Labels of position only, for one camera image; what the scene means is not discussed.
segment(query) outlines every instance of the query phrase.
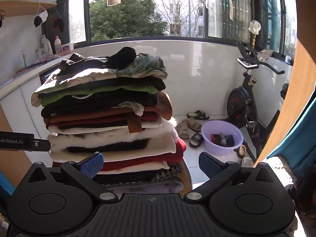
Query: white bottle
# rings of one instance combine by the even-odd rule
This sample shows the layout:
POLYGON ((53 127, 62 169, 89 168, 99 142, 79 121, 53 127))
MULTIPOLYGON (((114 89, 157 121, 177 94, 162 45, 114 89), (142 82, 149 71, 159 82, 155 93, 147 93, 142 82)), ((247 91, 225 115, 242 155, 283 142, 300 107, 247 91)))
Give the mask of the white bottle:
POLYGON ((44 49, 46 56, 51 56, 53 55, 53 49, 51 46, 51 43, 49 40, 46 38, 45 35, 42 35, 42 49, 44 49))
POLYGON ((54 45, 55 45, 56 53, 61 53, 63 51, 62 48, 61 48, 61 40, 59 39, 58 36, 55 37, 54 45))

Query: countertop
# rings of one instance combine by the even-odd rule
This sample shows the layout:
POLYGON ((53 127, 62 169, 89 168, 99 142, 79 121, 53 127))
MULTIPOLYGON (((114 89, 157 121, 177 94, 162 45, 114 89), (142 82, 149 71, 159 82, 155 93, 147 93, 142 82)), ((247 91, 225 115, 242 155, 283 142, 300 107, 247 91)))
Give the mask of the countertop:
POLYGON ((37 77, 39 74, 45 72, 46 70, 51 69, 56 64, 59 64, 62 60, 68 59, 70 56, 71 54, 67 54, 65 56, 56 58, 53 61, 47 62, 44 65, 33 67, 29 69, 28 71, 22 73, 21 75, 18 75, 4 82, 2 85, 0 85, 0 101, 4 99, 5 97, 7 97, 10 93, 15 91, 16 89, 18 89, 20 86, 31 81, 32 79, 37 77))

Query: plastic basin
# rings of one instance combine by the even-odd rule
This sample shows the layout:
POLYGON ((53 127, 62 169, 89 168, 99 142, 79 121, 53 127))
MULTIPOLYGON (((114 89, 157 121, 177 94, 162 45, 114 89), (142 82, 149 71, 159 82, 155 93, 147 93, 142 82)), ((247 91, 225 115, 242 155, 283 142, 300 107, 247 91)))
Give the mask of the plastic basin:
POLYGON ((214 155, 225 156, 233 152, 234 149, 240 147, 244 141, 241 131, 231 123, 221 120, 211 120, 202 126, 202 136, 204 137, 206 150, 214 155), (235 141, 234 147, 221 147, 210 141, 211 134, 224 133, 232 135, 235 141))

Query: metal screw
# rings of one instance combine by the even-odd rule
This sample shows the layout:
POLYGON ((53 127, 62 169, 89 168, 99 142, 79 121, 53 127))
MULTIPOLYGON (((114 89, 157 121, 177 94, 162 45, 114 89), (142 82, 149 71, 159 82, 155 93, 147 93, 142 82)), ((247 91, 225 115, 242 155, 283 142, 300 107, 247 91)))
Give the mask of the metal screw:
POLYGON ((190 200, 199 200, 202 198, 202 194, 198 192, 190 192, 186 195, 186 197, 190 200))
POLYGON ((102 200, 112 200, 115 198, 115 194, 111 192, 103 192, 100 194, 102 200))

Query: green tree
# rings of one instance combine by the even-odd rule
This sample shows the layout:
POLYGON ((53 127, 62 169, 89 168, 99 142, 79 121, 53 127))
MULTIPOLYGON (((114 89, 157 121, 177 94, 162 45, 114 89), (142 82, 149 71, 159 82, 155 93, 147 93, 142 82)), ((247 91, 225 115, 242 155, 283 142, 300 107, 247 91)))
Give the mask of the green tree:
POLYGON ((90 27, 93 42, 122 38, 166 35, 167 22, 155 12, 153 0, 121 0, 107 6, 107 0, 90 3, 90 27))

